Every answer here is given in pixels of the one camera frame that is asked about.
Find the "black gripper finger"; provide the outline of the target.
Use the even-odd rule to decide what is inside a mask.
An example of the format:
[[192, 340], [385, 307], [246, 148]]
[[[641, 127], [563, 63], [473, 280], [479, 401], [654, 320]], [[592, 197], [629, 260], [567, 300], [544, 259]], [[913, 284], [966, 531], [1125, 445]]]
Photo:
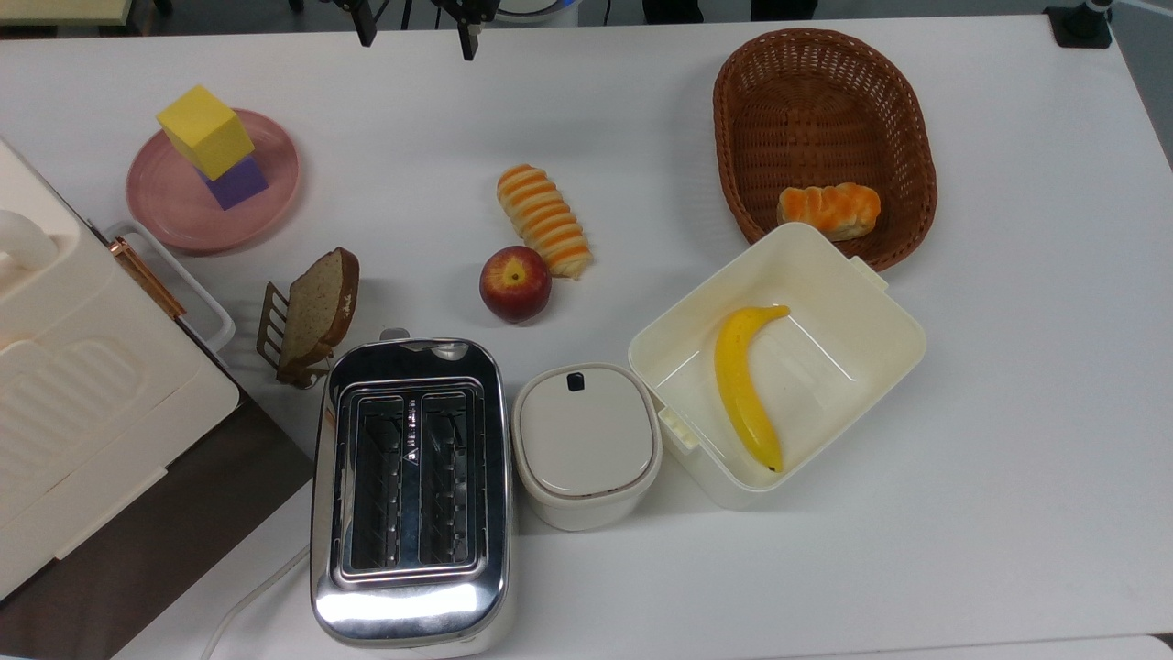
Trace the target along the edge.
[[465, 60], [473, 61], [484, 23], [493, 22], [499, 13], [499, 0], [432, 0], [432, 4], [455, 21]]
[[334, 4], [352, 18], [360, 45], [368, 49], [377, 38], [377, 13], [369, 8], [369, 1], [335, 0]]

